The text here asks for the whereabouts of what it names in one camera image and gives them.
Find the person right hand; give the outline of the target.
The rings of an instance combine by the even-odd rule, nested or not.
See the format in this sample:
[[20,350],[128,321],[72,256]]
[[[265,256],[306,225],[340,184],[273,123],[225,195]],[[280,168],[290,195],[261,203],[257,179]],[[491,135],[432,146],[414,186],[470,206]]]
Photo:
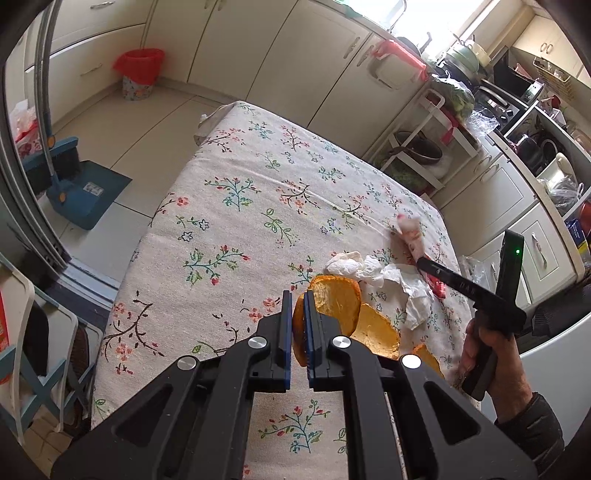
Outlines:
[[488,388],[500,424],[509,422],[523,412],[533,399],[514,336],[507,338],[486,328],[488,318],[478,312],[466,328],[459,374],[465,377],[477,361],[483,346],[490,347],[497,356],[496,370]]

